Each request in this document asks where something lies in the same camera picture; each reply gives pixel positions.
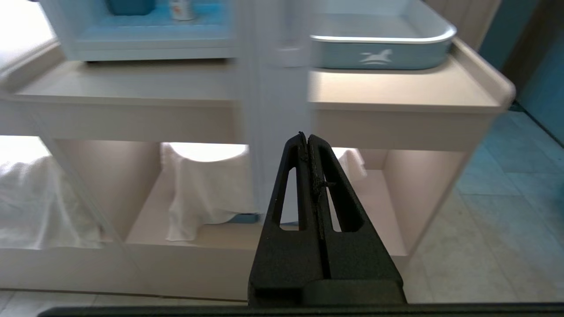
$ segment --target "white storage box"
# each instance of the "white storage box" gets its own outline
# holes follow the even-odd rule
[[[232,57],[228,1],[196,0],[196,18],[176,21],[167,0],[148,15],[117,16],[102,0],[41,0],[69,60]]]

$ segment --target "white towel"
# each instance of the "white towel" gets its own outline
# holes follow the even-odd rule
[[[357,149],[333,149],[350,182],[366,177]],[[162,143],[161,161],[174,186],[169,208],[170,241],[192,241],[204,224],[218,224],[255,210],[248,147],[237,144]],[[286,196],[284,206],[296,197]]]
[[[100,229],[37,137],[0,137],[0,248],[100,248]]]

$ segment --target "small bottle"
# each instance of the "small bottle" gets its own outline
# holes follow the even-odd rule
[[[169,0],[169,5],[170,13],[174,20],[189,21],[196,17],[192,7],[192,0]]]

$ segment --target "blue wall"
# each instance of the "blue wall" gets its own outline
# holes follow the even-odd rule
[[[501,69],[507,61],[538,3],[539,0],[502,1],[480,48],[480,55],[495,68]]]
[[[534,35],[539,63],[529,76],[519,103],[558,140],[564,142],[564,1],[554,0],[544,26]]]

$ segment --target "shelf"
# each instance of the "shelf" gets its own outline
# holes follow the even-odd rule
[[[259,223],[209,224],[200,227],[195,241],[166,240],[168,210],[174,195],[168,184],[161,173],[127,237],[128,244],[256,250],[262,231]],[[382,171],[368,171],[368,177],[355,184],[355,190],[390,254],[406,256]]]
[[[41,103],[232,107],[235,78],[224,61],[66,61],[15,91]],[[512,84],[459,40],[448,60],[423,71],[312,71],[319,110],[502,112]]]
[[[262,231],[259,223],[208,224],[200,227],[195,241],[166,240],[169,230],[168,212],[173,196],[170,183],[161,173],[127,237],[128,244],[256,250]]]
[[[232,67],[223,60],[65,61],[14,93],[39,103],[232,107]]]
[[[54,138],[245,144],[234,75],[218,60],[66,61],[6,97],[28,103]],[[514,97],[457,39],[437,68],[311,78],[314,133],[335,147],[469,151]]]

